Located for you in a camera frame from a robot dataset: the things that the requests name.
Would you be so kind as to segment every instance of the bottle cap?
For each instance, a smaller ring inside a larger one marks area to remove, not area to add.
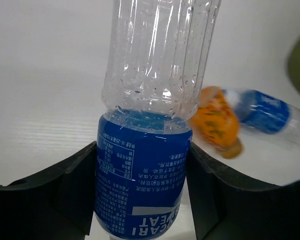
[[[240,94],[233,90],[222,90],[224,97],[229,104],[229,106],[233,109],[235,108],[240,101]]]

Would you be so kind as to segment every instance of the orange bottle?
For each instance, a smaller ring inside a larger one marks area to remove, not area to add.
[[[233,158],[242,151],[238,139],[240,123],[220,87],[209,86],[202,89],[198,110],[189,123],[223,157]]]

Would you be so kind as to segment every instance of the clear plastic bottle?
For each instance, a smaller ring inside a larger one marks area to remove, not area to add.
[[[240,122],[300,146],[300,109],[257,90],[223,90]]]
[[[178,214],[220,0],[114,0],[95,213],[114,239],[154,239]]]

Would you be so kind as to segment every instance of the pocari sweat bottle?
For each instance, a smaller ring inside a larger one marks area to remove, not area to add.
[[[257,90],[223,90],[240,122],[300,146],[300,109]]]
[[[114,239],[175,221],[219,0],[114,0],[94,211]]]

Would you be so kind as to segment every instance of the plastic bottle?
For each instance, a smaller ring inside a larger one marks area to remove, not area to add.
[[[154,239],[177,217],[219,0],[115,0],[95,169],[112,239]]]
[[[300,146],[300,109],[257,90],[223,90],[240,122]]]

